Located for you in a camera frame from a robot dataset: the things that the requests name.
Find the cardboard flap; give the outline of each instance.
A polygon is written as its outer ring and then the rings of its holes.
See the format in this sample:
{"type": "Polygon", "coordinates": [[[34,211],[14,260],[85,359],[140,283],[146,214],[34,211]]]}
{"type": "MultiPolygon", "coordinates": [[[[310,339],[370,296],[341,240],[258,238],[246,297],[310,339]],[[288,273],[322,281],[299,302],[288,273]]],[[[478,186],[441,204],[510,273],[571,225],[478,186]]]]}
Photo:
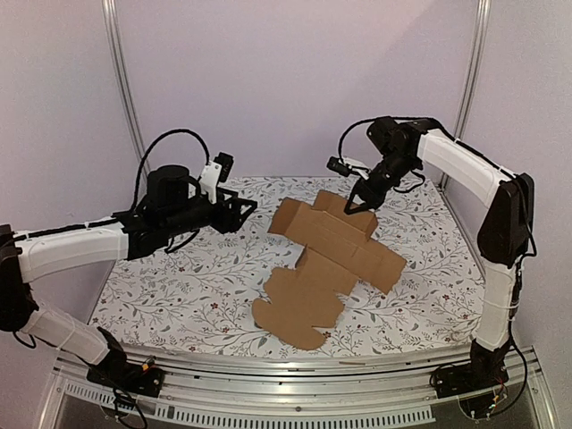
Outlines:
{"type": "Polygon", "coordinates": [[[320,190],[315,198],[312,208],[315,210],[324,211],[347,225],[356,228],[359,231],[365,232],[366,237],[371,237],[372,233],[377,228],[377,218],[372,212],[361,212],[356,214],[347,215],[343,209],[348,201],[340,195],[328,192],[327,190],[320,190]]]}
{"type": "Polygon", "coordinates": [[[271,234],[285,235],[294,221],[298,210],[304,204],[306,203],[297,201],[296,199],[285,198],[280,204],[280,207],[278,207],[278,210],[274,213],[268,232],[271,234]]]}

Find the table surface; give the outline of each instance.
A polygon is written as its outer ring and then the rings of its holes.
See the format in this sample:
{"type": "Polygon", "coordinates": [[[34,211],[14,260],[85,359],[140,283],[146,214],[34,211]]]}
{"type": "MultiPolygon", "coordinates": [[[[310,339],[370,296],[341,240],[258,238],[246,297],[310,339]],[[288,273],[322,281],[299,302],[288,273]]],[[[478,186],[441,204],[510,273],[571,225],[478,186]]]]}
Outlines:
{"type": "MultiPolygon", "coordinates": [[[[405,179],[407,188],[416,178],[405,179]]],[[[484,282],[434,185],[390,192],[373,238],[408,260],[383,295],[359,282],[327,341],[312,351],[257,328],[251,314],[276,266],[293,267],[302,247],[268,234],[285,197],[311,203],[318,190],[347,196],[343,178],[243,178],[225,186],[258,201],[236,234],[206,228],[186,248],[118,262],[90,322],[120,341],[202,353],[264,358],[346,357],[433,349],[470,341],[482,310],[484,282]]]]}

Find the metal bar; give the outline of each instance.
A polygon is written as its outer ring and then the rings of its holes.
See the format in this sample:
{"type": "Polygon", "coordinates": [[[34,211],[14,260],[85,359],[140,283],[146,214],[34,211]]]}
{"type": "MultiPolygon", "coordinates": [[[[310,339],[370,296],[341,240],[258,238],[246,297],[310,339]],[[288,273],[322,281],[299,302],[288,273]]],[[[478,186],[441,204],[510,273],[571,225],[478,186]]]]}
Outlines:
{"type": "MultiPolygon", "coordinates": [[[[117,86],[119,88],[120,97],[122,100],[123,111],[125,119],[131,135],[131,142],[135,155],[140,161],[145,154],[145,144],[141,137],[141,129],[133,104],[133,97],[131,95],[130,84],[127,78],[127,67],[125,65],[125,58],[123,55],[121,36],[119,31],[119,23],[117,20],[117,11],[115,8],[115,0],[102,1],[105,29],[107,31],[107,40],[109,41],[109,49],[114,64],[115,78],[117,79],[117,86]]],[[[143,166],[143,181],[147,180],[147,175],[150,172],[148,161],[143,166]]]]}
{"type": "MultiPolygon", "coordinates": [[[[462,139],[467,127],[468,116],[473,104],[475,96],[476,82],[478,80],[479,69],[483,59],[484,42],[489,26],[489,16],[491,11],[491,0],[479,0],[476,14],[475,34],[473,36],[473,47],[471,50],[471,58],[469,61],[467,80],[465,81],[465,89],[461,99],[461,105],[458,110],[457,120],[455,121],[455,130],[453,135],[462,139]]],[[[443,192],[449,185],[450,177],[443,173],[439,180],[438,188],[443,192]]]]}

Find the wire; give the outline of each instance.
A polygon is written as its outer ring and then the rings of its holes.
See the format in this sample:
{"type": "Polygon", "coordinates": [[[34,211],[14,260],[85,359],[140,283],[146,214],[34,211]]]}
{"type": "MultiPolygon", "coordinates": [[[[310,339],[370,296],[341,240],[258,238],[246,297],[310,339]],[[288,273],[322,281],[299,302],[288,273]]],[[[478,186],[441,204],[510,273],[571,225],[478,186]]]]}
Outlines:
{"type": "Polygon", "coordinates": [[[375,120],[377,120],[379,118],[370,118],[370,119],[362,119],[361,121],[357,121],[355,123],[352,123],[347,130],[345,130],[343,132],[343,134],[341,134],[340,137],[340,142],[338,143],[338,156],[340,157],[340,162],[342,164],[345,165],[345,163],[343,162],[343,156],[341,154],[341,149],[343,147],[343,140],[346,138],[346,136],[349,134],[350,131],[352,131],[354,128],[356,128],[358,125],[362,125],[364,123],[371,123],[374,122],[375,120]]]}
{"type": "MultiPolygon", "coordinates": [[[[16,332],[13,332],[13,336],[16,340],[18,340],[18,342],[20,344],[22,344],[22,345],[24,345],[30,349],[36,348],[36,340],[34,339],[33,335],[29,336],[32,340],[33,347],[31,347],[30,344],[26,343],[25,341],[22,341],[18,337],[16,332]]],[[[40,341],[42,341],[44,344],[48,345],[49,347],[55,348],[54,344],[51,344],[50,342],[43,340],[41,338],[38,338],[38,339],[40,341]]],[[[117,420],[117,422],[119,422],[121,425],[127,427],[128,429],[148,429],[147,419],[145,418],[145,415],[143,414],[141,407],[139,406],[137,401],[135,399],[133,399],[133,397],[130,395],[130,393],[128,391],[123,389],[123,387],[121,387],[118,383],[116,383],[114,380],[109,378],[107,375],[105,375],[104,373],[99,371],[96,368],[96,366],[90,364],[83,357],[80,357],[80,356],[76,355],[75,353],[72,353],[72,352],[65,350],[65,349],[63,349],[63,351],[70,353],[71,355],[75,356],[77,359],[79,359],[81,362],[83,362],[89,369],[91,369],[94,373],[96,373],[100,378],[103,378],[104,380],[106,380],[108,383],[110,383],[113,386],[113,393],[115,396],[114,411],[115,411],[115,419],[117,420]],[[137,410],[137,412],[139,413],[139,418],[141,419],[141,422],[143,423],[143,425],[141,427],[131,426],[131,425],[123,422],[123,420],[122,420],[123,417],[119,417],[119,403],[118,403],[119,401],[121,401],[123,404],[127,404],[130,407],[134,407],[137,410]]]]}
{"type": "MultiPolygon", "coordinates": [[[[522,386],[520,386],[520,390],[518,391],[517,396],[503,409],[501,409],[500,411],[496,411],[497,409],[497,401],[495,400],[493,402],[494,407],[492,407],[492,412],[488,415],[488,417],[481,417],[481,418],[473,418],[470,416],[471,414],[471,410],[467,409],[464,410],[463,407],[461,406],[460,400],[458,399],[458,406],[461,408],[461,410],[463,411],[463,414],[465,414],[468,418],[470,418],[471,420],[475,420],[475,421],[480,421],[480,420],[487,420],[490,417],[494,417],[494,416],[499,416],[503,413],[506,413],[509,409],[511,409],[512,407],[514,407],[514,405],[518,402],[518,400],[520,399],[520,397],[522,396],[522,394],[525,391],[526,388],[526,384],[528,382],[528,364],[526,363],[526,357],[523,354],[522,351],[520,351],[520,349],[518,348],[517,342],[515,341],[515,337],[512,334],[512,322],[509,322],[509,341],[510,341],[510,345],[512,346],[512,348],[517,352],[518,356],[520,357],[520,359],[522,360],[522,364],[523,367],[525,369],[525,378],[522,382],[522,386]]],[[[434,380],[434,374],[436,373],[437,370],[441,369],[442,367],[446,366],[446,365],[451,365],[451,366],[455,366],[453,364],[445,364],[442,366],[438,366],[432,373],[431,373],[431,378],[429,379],[429,384],[431,385],[431,387],[435,388],[435,384],[433,382],[434,380]]],[[[499,393],[497,393],[495,396],[499,397],[501,395],[502,391],[506,391],[507,394],[509,394],[509,388],[508,386],[506,386],[502,381],[496,380],[499,384],[500,384],[500,391],[499,393]]],[[[480,414],[483,411],[485,411],[486,409],[489,409],[491,407],[486,407],[483,409],[480,409],[478,411],[475,411],[475,414],[480,414]]]]}
{"type": "Polygon", "coordinates": [[[195,237],[197,237],[198,231],[199,231],[199,230],[193,231],[193,232],[190,234],[190,237],[188,237],[188,238],[187,238],[186,240],[184,240],[181,244],[178,244],[178,245],[175,246],[174,248],[172,248],[172,244],[174,243],[174,240],[172,240],[172,241],[169,243],[169,247],[164,250],[164,253],[166,253],[166,254],[171,254],[171,253],[176,252],[177,250],[180,250],[180,249],[184,248],[184,247],[187,246],[191,241],[193,241],[193,240],[195,239],[195,237]]]}
{"type": "Polygon", "coordinates": [[[528,364],[526,363],[526,357],[523,354],[522,351],[520,351],[520,349],[518,348],[517,343],[515,342],[515,337],[512,334],[512,322],[509,322],[509,338],[510,338],[510,343],[512,344],[512,347],[514,348],[514,350],[518,353],[518,355],[520,356],[520,359],[522,360],[522,364],[525,367],[525,379],[522,382],[522,386],[520,386],[520,391],[518,391],[517,396],[512,400],[512,402],[510,402],[505,408],[503,408],[501,411],[497,411],[496,413],[493,413],[492,416],[498,416],[500,414],[506,413],[509,409],[511,409],[512,407],[514,407],[514,405],[518,402],[518,400],[520,399],[520,397],[522,396],[522,394],[525,392],[526,389],[526,383],[528,382],[528,364]]]}
{"type": "Polygon", "coordinates": [[[195,131],[187,130],[185,128],[179,128],[179,129],[169,130],[167,132],[164,132],[159,137],[157,137],[155,140],[153,140],[153,142],[147,148],[147,150],[145,151],[145,154],[143,155],[143,157],[139,161],[139,168],[137,169],[137,178],[135,179],[135,192],[133,193],[133,202],[131,203],[131,207],[129,209],[129,212],[133,213],[135,211],[135,208],[137,207],[137,202],[139,200],[139,186],[141,184],[141,174],[143,173],[143,167],[145,166],[145,162],[147,161],[149,154],[151,154],[151,151],[155,148],[155,146],[157,144],[159,144],[159,142],[161,140],[163,140],[169,136],[172,136],[173,134],[190,134],[195,139],[197,139],[198,143],[200,143],[200,146],[205,151],[206,163],[208,164],[208,161],[210,159],[210,154],[208,153],[208,147],[206,147],[205,141],[195,131]]]}
{"type": "Polygon", "coordinates": [[[31,341],[31,343],[27,343],[22,338],[20,338],[16,331],[12,332],[12,335],[22,346],[26,346],[28,349],[35,349],[37,347],[36,339],[30,334],[28,334],[28,336],[29,336],[29,340],[31,341]]]}
{"type": "Polygon", "coordinates": [[[90,364],[87,360],[79,357],[78,355],[76,355],[74,353],[72,353],[72,354],[77,359],[79,359],[81,362],[83,362],[94,373],[96,373],[99,377],[103,378],[104,380],[106,380],[108,383],[110,383],[113,386],[113,393],[115,396],[115,401],[114,401],[115,419],[120,424],[127,427],[128,429],[147,429],[148,428],[147,419],[145,418],[145,415],[143,414],[141,407],[139,406],[137,401],[135,399],[133,399],[133,397],[130,395],[130,393],[128,391],[123,389],[123,387],[121,387],[118,383],[114,382],[107,375],[105,375],[104,373],[99,371],[96,368],[96,366],[90,364]],[[139,413],[139,418],[141,419],[141,422],[143,423],[143,425],[141,427],[131,426],[128,423],[125,423],[123,421],[124,417],[119,417],[119,401],[122,401],[123,403],[127,404],[128,406],[134,407],[137,410],[137,412],[139,413]]]}

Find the unfolded cardboard box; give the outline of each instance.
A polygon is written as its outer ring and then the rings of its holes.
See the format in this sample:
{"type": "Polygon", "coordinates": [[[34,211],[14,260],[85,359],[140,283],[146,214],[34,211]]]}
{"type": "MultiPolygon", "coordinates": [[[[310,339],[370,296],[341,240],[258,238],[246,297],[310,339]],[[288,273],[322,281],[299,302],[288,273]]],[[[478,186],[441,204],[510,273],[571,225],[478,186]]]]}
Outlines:
{"type": "Polygon", "coordinates": [[[317,349],[325,337],[315,327],[333,328],[358,281],[388,293],[406,260],[371,239],[377,228],[372,212],[346,215],[346,199],[321,190],[314,204],[285,198],[268,232],[305,246],[295,270],[274,268],[265,284],[271,302],[256,299],[257,324],[299,349],[317,349]]]}

